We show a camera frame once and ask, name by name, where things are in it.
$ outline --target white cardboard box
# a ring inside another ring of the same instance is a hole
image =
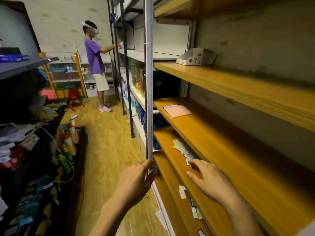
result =
[[[212,64],[216,53],[205,48],[192,48],[176,59],[176,63],[182,65]]]

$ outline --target hand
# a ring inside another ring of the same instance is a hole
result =
[[[148,169],[153,169],[153,165],[151,160],[137,162],[124,169],[120,175],[113,198],[121,200],[126,210],[139,203],[149,191],[157,172],[152,171],[146,179],[145,176]]]
[[[233,204],[235,199],[242,198],[231,179],[215,165],[198,159],[190,160],[188,163],[193,169],[201,172],[203,179],[190,171],[187,171],[187,176],[208,198],[224,208]]]

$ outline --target red stool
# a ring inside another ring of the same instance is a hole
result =
[[[74,105],[74,100],[79,100],[79,102],[84,106],[84,103],[82,102],[81,99],[79,99],[79,89],[70,89],[69,92],[68,92],[68,96],[69,98],[72,99],[72,104],[69,104],[69,108],[72,110],[72,111],[76,111],[73,107]]]

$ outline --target forearm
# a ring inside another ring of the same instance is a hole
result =
[[[263,236],[250,204],[242,197],[225,205],[234,236]]]
[[[116,45],[112,44],[112,45],[109,46],[109,47],[101,48],[101,49],[100,49],[100,52],[106,54],[107,52],[109,52],[109,51],[115,49],[115,47],[116,47]]]
[[[127,210],[124,204],[112,196],[102,207],[89,236],[114,236]]]

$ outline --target black hair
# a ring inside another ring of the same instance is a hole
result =
[[[89,25],[90,27],[93,27],[94,29],[97,29],[97,26],[91,21],[85,21],[84,23]],[[87,29],[88,29],[87,26],[83,27],[84,34],[86,34]]]

